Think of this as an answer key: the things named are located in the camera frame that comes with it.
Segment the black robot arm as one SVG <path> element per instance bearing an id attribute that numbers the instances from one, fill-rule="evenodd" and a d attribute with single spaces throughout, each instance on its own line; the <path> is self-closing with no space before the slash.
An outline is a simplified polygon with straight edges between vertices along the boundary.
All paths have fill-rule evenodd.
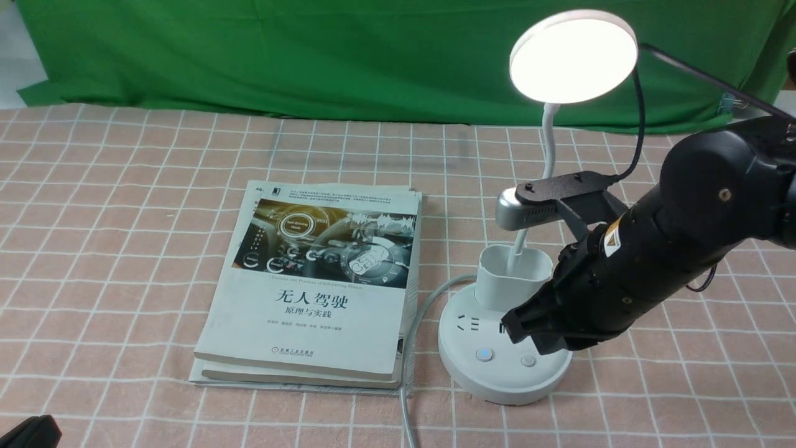
<path id="1" fill-rule="evenodd" d="M 512 343 L 529 338 L 543 355 L 591 348 L 747 239 L 794 249 L 793 119 L 763 116 L 685 137 L 631 207 L 609 193 L 616 182 L 580 171 L 507 190 L 501 227 L 561 220 L 575 236 L 551 280 L 501 318 Z"/>

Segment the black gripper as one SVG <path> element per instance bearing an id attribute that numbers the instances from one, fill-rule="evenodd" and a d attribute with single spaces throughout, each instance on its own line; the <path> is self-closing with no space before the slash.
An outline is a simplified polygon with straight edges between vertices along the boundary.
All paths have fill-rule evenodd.
<path id="1" fill-rule="evenodd" d="M 625 219 L 595 228 L 571 258 L 560 262 L 550 304 L 538 297 L 501 318 L 514 344 L 530 341 L 540 355 L 580 351 L 613 340 L 669 297 L 666 271 L 623 233 Z"/>

